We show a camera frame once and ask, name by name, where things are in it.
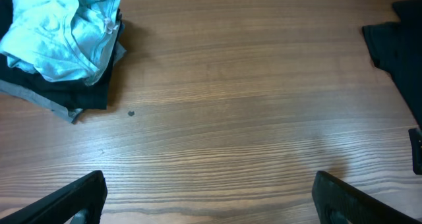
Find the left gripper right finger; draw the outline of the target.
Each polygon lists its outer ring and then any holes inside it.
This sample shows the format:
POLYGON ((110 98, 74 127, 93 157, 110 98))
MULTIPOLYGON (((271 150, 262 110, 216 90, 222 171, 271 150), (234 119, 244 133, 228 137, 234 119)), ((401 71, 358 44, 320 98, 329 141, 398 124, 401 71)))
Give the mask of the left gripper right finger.
POLYGON ((420 224, 326 171, 316 172, 312 197, 321 224, 420 224))

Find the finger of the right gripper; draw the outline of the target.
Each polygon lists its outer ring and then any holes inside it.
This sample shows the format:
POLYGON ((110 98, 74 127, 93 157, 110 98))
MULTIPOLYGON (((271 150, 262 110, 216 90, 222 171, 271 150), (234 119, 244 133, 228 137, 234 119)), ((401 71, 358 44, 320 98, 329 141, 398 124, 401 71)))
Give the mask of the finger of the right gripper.
POLYGON ((412 149, 412 168, 416 175, 421 175, 421 130, 412 128, 408 130, 412 149))

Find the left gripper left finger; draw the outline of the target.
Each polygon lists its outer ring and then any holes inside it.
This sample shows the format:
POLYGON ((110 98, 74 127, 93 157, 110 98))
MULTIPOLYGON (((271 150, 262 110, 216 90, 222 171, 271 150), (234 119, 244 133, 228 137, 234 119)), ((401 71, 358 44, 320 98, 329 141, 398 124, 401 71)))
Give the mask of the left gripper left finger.
POLYGON ((107 197, 100 170, 77 179, 1 219, 1 224, 95 223, 101 219, 107 197))

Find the light blue t-shirt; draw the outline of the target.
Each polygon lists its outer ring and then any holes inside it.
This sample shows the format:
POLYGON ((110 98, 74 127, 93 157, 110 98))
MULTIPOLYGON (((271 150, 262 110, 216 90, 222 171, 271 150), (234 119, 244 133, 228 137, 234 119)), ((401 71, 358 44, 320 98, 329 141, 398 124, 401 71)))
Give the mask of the light blue t-shirt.
POLYGON ((13 22, 1 40, 8 67, 48 82, 97 83, 117 39, 121 0, 12 2, 13 22))

